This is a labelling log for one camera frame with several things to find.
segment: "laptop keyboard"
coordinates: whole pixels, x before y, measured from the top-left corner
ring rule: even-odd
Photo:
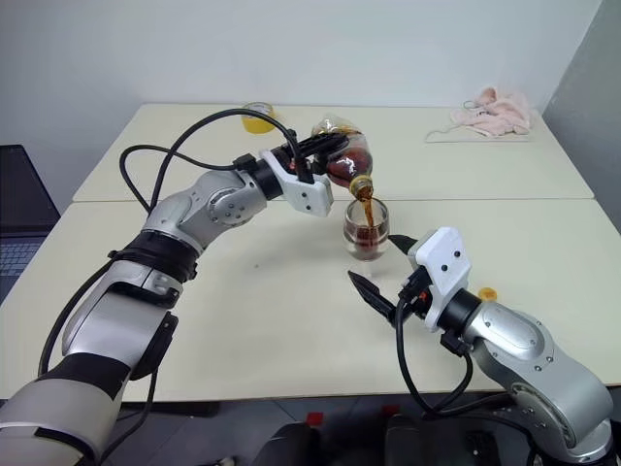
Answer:
[[[39,243],[0,245],[0,277],[19,277],[40,245]]]

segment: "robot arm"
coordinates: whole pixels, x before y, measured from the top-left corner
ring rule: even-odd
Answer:
[[[520,408],[542,453],[554,464],[591,464],[611,454],[612,399],[604,384],[568,357],[540,321],[466,290],[471,263],[455,228],[442,227],[418,242],[391,240],[415,270],[416,280],[410,277],[400,293],[407,300],[404,316],[442,329],[441,343],[451,352],[471,351]],[[376,286],[350,276],[365,301],[395,325],[395,307]]]
[[[315,138],[325,150],[330,139]],[[309,154],[317,149],[309,140],[301,146]],[[328,215],[326,175],[299,181],[283,167],[284,148],[260,156],[241,157],[235,171],[209,171],[162,200],[140,234],[111,253],[112,265],[66,326],[62,361],[0,410],[1,465],[72,465],[83,456],[99,462],[126,384],[159,366],[178,322],[170,309],[209,244],[279,196],[305,214]]]

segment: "white table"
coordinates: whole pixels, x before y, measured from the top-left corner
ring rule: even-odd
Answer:
[[[118,157],[135,144],[169,147],[192,123],[230,105],[143,105],[76,192],[74,201],[133,200],[118,173]],[[404,199],[562,199],[593,197],[540,116],[533,118],[528,143],[425,144],[425,135],[450,124],[449,109],[352,108],[276,106],[278,118],[308,137],[326,113],[350,119],[367,135],[374,156],[376,195]],[[229,164],[244,153],[272,149],[284,140],[276,130],[264,135],[247,133],[241,118],[233,116],[203,128],[181,152],[216,164]],[[135,153],[129,171],[141,192],[150,196],[159,152]],[[180,160],[169,167],[162,195],[193,184],[202,173]],[[348,199],[346,190],[334,189],[336,199]]]
[[[348,282],[360,267],[344,251],[345,202],[320,219],[283,202],[218,238],[175,308],[180,325],[160,370],[160,401],[404,392],[394,331]],[[536,315],[559,345],[605,383],[621,383],[621,241],[593,200],[388,202],[392,232],[419,237],[457,226],[474,265],[470,290]],[[0,398],[35,377],[56,315],[82,281],[139,231],[136,202],[73,204],[0,308]],[[410,272],[390,248],[374,281],[395,296]],[[463,361],[413,317],[409,365],[424,391],[448,391]],[[148,380],[125,399],[143,401]],[[480,372],[471,389],[498,386]]]

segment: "gray floor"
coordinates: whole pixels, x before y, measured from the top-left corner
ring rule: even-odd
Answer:
[[[621,390],[614,393],[615,418],[621,418]],[[284,424],[305,421],[308,413],[323,413],[320,426],[327,441],[338,441],[343,432],[359,428],[387,409],[405,414],[419,413],[409,396],[363,396],[221,404],[220,413],[211,418],[152,414],[147,423],[128,439],[106,462],[106,466],[196,466],[235,455],[247,465],[263,444]],[[117,424],[113,438],[136,421],[135,417]],[[483,422],[499,444],[504,466],[522,466],[527,447],[519,433]]]

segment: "glass of brown liquid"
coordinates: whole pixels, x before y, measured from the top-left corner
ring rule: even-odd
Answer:
[[[376,260],[388,249],[388,208],[373,198],[353,201],[345,209],[343,237],[347,251],[358,260]]]

